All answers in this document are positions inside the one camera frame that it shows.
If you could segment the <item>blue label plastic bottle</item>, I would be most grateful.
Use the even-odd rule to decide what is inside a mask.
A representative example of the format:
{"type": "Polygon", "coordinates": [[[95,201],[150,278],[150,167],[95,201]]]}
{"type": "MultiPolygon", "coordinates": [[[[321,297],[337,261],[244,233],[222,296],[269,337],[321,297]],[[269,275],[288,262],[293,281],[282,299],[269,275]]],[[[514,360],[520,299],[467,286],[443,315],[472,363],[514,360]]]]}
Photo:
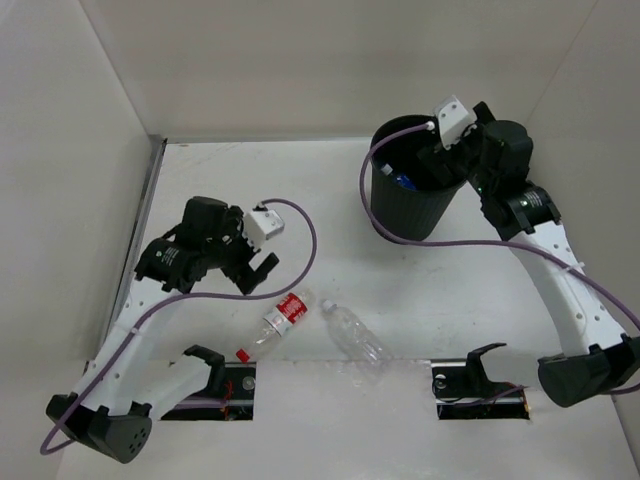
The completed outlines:
{"type": "Polygon", "coordinates": [[[402,188],[416,191],[416,186],[411,181],[411,179],[404,173],[394,170],[389,164],[384,164],[380,168],[381,173],[391,179],[395,184],[401,186],[402,188]]]}

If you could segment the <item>red label plastic bottle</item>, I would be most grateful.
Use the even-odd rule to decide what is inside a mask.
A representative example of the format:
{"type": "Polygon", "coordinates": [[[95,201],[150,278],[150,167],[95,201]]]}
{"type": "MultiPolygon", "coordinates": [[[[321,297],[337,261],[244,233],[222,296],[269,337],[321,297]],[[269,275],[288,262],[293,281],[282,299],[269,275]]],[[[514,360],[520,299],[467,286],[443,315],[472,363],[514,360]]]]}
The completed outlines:
{"type": "Polygon", "coordinates": [[[311,289],[290,291],[267,311],[252,327],[236,351],[241,363],[256,362],[274,350],[313,308],[316,302],[311,289]]]}

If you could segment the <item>black ribbed plastic bin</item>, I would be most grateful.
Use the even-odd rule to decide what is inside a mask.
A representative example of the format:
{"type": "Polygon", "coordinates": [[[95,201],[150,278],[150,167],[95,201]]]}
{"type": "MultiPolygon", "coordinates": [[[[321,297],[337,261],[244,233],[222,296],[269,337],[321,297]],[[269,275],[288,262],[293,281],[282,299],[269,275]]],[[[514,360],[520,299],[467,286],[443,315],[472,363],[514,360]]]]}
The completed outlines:
{"type": "Polygon", "coordinates": [[[426,240],[466,183],[465,179],[449,187],[439,187],[418,164],[418,151],[434,140],[425,128],[431,119],[432,116],[420,114],[396,117],[379,127],[371,139],[375,146],[399,131],[423,128],[389,141],[372,155],[370,208],[381,224],[378,231],[383,236],[392,233],[405,240],[426,240]],[[406,174],[416,191],[402,188],[385,177],[380,171],[384,164],[406,174]]]}

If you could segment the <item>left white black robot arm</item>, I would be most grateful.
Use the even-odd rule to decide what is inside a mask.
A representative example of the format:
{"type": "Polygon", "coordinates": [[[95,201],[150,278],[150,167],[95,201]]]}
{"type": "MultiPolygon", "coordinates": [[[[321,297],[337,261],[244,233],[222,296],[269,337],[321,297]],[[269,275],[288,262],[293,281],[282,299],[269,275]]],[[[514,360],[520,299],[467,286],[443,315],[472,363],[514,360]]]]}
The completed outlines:
{"type": "Polygon", "coordinates": [[[181,221],[141,254],[125,304],[83,377],[70,393],[49,400],[53,430],[127,464],[148,441],[153,421],[183,398],[219,395],[224,359],[204,347],[188,348],[176,365],[180,380],[147,398],[140,396],[140,379],[155,342],[193,286],[220,270],[243,296],[252,293],[279,259],[269,254],[257,268],[250,262],[283,230],[282,218],[264,204],[243,211],[208,197],[189,199],[181,221]]]}

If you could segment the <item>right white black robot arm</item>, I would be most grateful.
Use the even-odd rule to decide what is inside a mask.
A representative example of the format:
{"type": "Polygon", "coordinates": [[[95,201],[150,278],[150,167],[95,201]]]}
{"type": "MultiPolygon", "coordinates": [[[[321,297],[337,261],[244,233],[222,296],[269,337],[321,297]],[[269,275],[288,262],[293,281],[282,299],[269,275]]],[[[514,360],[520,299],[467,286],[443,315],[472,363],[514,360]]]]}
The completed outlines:
{"type": "Polygon", "coordinates": [[[427,129],[437,138],[420,152],[421,163],[440,182],[461,177],[474,188],[496,245],[519,259],[554,323],[561,351],[539,359],[537,369],[547,396],[570,407],[636,391],[627,383],[639,370],[639,340],[606,306],[629,310],[585,275],[554,201],[529,180],[534,145],[526,128],[496,119],[483,102],[467,110],[450,97],[427,129]]]}

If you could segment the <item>clear unlabelled plastic bottle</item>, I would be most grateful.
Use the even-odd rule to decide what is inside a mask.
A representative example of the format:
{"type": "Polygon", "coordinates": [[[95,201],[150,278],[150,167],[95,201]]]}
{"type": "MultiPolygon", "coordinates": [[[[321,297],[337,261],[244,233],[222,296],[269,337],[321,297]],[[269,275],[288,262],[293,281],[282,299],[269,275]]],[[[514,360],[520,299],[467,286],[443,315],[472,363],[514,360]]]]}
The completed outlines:
{"type": "Polygon", "coordinates": [[[348,308],[328,299],[320,305],[331,340],[366,378],[377,381],[393,359],[389,348],[348,308]]]}

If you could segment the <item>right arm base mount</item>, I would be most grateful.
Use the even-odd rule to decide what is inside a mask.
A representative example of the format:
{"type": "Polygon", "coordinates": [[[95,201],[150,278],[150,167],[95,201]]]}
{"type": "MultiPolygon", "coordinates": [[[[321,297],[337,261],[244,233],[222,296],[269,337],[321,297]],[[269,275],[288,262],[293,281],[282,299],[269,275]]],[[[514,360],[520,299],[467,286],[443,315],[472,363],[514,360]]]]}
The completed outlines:
{"type": "Polygon", "coordinates": [[[525,388],[490,380],[482,361],[431,362],[432,393],[439,420],[529,420],[525,388]]]}

